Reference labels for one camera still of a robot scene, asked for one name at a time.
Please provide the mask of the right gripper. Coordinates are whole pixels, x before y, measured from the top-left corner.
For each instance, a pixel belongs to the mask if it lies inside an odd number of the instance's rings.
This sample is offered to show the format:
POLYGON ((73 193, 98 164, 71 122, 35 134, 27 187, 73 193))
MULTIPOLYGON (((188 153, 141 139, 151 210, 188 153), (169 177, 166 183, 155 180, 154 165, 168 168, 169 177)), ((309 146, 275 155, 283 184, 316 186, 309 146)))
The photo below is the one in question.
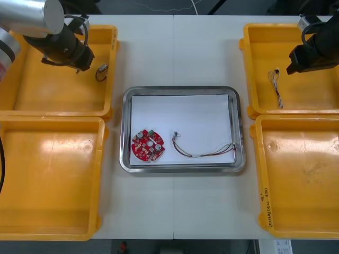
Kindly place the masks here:
POLYGON ((292 75, 301 71, 316 71, 330 69, 337 66, 337 45, 296 46, 289 54, 291 64, 286 68, 287 74, 292 75))

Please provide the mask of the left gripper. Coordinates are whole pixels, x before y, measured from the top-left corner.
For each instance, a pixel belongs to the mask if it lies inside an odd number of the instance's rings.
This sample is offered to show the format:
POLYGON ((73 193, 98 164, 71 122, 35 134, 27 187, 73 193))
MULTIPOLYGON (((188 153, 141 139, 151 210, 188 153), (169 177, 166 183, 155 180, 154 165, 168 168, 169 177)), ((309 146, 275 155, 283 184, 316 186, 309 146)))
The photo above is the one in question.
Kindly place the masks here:
POLYGON ((62 60, 50 60, 45 55, 41 62, 55 67, 71 67, 77 70, 76 74, 79 74, 80 71, 87 71, 94 59, 95 55, 88 45, 88 40, 77 39, 76 48, 71 57, 62 60))

